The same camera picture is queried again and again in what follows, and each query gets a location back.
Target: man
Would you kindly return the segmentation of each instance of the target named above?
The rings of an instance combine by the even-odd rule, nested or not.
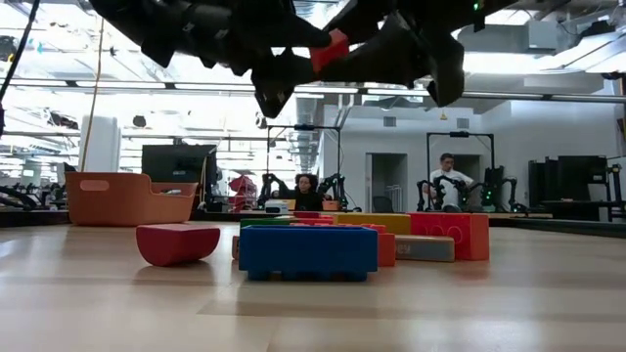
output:
[[[441,164],[441,168],[438,170],[434,170],[430,173],[430,182],[433,183],[434,179],[444,175],[452,180],[459,180],[464,182],[467,187],[469,187],[473,180],[466,174],[454,170],[454,156],[449,153],[444,153],[440,158],[439,162]],[[443,204],[448,205],[453,204],[459,206],[459,191],[454,187],[453,184],[446,180],[441,180],[441,186],[443,186],[443,191],[445,196],[443,197]],[[425,185],[425,189],[423,190],[425,193],[428,193],[428,186]],[[433,187],[430,187],[430,197],[435,198],[437,193]]]

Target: doorway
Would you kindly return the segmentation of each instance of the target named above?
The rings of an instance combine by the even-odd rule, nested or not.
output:
[[[482,155],[455,154],[454,169],[468,175],[473,182],[482,182],[484,170],[481,167]],[[474,190],[468,199],[469,208],[480,207],[480,191]]]
[[[404,212],[407,209],[408,157],[406,154],[366,155],[366,211]]]

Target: door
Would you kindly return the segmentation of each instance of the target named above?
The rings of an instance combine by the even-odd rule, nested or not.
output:
[[[372,154],[365,154],[365,212],[372,212]]]

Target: red object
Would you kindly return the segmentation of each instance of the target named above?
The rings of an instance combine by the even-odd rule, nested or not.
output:
[[[294,211],[293,216],[298,219],[319,219],[321,214],[317,211]]]
[[[200,260],[219,242],[219,229],[206,225],[164,224],[139,226],[137,247],[147,262],[170,266]]]
[[[379,233],[379,266],[395,266],[395,235]]]
[[[409,213],[413,235],[454,239],[455,259],[489,260],[489,216],[485,214]]]
[[[348,37],[339,29],[333,29],[330,33],[331,44],[326,48],[309,48],[311,64],[315,73],[319,73],[324,66],[332,61],[342,58],[350,53]]]
[[[384,225],[362,224],[361,226],[379,233],[379,266],[395,266],[395,235],[389,234]]]
[[[232,212],[240,212],[244,206],[249,208],[256,206],[256,186],[247,176],[233,179],[228,186],[235,192],[234,196],[228,198]]]
[[[333,225],[333,219],[297,219],[298,222],[306,225]]]

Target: woman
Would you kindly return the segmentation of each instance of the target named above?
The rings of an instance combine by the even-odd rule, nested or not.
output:
[[[322,196],[316,192],[317,178],[314,175],[297,175],[295,183],[295,210],[324,210]]]

